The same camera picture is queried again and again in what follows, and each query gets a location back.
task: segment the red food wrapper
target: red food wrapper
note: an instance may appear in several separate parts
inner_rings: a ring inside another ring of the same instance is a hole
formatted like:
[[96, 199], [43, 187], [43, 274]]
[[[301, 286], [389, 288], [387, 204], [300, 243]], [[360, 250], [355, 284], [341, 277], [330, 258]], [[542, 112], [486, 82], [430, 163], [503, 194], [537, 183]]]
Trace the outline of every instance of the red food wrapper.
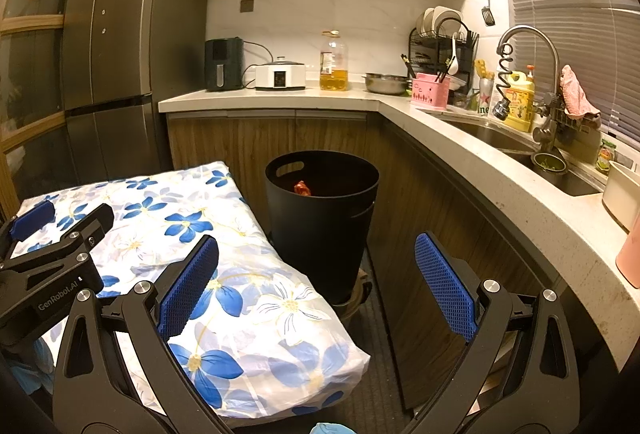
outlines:
[[293, 191], [300, 196], [310, 196], [311, 190], [306, 186], [306, 183], [303, 181], [299, 181], [293, 187]]

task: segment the hanging spatula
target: hanging spatula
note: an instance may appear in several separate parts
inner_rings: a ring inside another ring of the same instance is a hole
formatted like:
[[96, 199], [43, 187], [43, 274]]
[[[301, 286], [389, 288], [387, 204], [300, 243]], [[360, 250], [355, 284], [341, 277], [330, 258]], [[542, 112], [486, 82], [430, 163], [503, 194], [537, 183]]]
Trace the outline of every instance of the hanging spatula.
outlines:
[[491, 13], [491, 0], [486, 0], [486, 6], [482, 8], [482, 18], [487, 26], [495, 26], [494, 14]]

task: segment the black dish rack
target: black dish rack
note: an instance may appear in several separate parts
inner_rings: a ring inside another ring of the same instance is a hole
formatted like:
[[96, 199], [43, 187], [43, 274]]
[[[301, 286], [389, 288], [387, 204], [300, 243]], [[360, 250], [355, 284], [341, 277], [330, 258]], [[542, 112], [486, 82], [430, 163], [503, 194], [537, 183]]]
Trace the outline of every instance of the black dish rack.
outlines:
[[416, 73], [428, 73], [436, 75], [444, 71], [446, 62], [452, 55], [451, 35], [441, 34], [442, 23], [447, 20], [456, 20], [466, 32], [456, 37], [456, 55], [458, 56], [457, 78], [466, 81], [466, 86], [456, 92], [467, 94], [471, 86], [471, 79], [474, 71], [474, 57], [476, 46], [478, 45], [478, 33], [471, 31], [468, 26], [455, 17], [447, 17], [440, 21], [436, 31], [429, 31], [425, 35], [419, 35], [416, 28], [409, 33], [408, 57], [411, 66]]

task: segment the yellow detergent bottle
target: yellow detergent bottle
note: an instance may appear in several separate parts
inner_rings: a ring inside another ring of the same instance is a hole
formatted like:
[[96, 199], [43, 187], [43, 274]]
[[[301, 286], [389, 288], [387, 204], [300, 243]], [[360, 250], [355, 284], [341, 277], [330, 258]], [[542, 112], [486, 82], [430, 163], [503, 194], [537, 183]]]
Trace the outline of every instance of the yellow detergent bottle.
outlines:
[[514, 71], [508, 77], [509, 89], [505, 96], [509, 99], [509, 115], [505, 124], [522, 132], [529, 132], [533, 121], [533, 95], [536, 88], [533, 82], [527, 80], [527, 75], [521, 71]]

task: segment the silver screw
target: silver screw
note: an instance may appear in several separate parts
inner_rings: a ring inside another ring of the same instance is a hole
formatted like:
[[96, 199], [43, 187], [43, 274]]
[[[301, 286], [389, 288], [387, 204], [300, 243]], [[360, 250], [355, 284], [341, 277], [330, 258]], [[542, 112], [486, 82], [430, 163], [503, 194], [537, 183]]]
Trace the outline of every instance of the silver screw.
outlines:
[[493, 279], [485, 280], [482, 285], [489, 293], [498, 293], [500, 291], [500, 285]]
[[89, 297], [91, 296], [91, 292], [87, 289], [83, 289], [81, 291], [78, 292], [78, 295], [76, 296], [76, 298], [80, 301], [80, 302], [84, 302], [85, 300], [87, 300]]
[[151, 283], [148, 280], [141, 280], [133, 287], [133, 291], [142, 295], [151, 289]]
[[556, 292], [555, 292], [555, 291], [553, 291], [552, 289], [545, 289], [545, 290], [542, 292], [542, 296], [543, 296], [545, 299], [547, 299], [549, 302], [553, 302], [553, 301], [555, 301], [555, 300], [558, 298], [558, 296], [556, 295]]

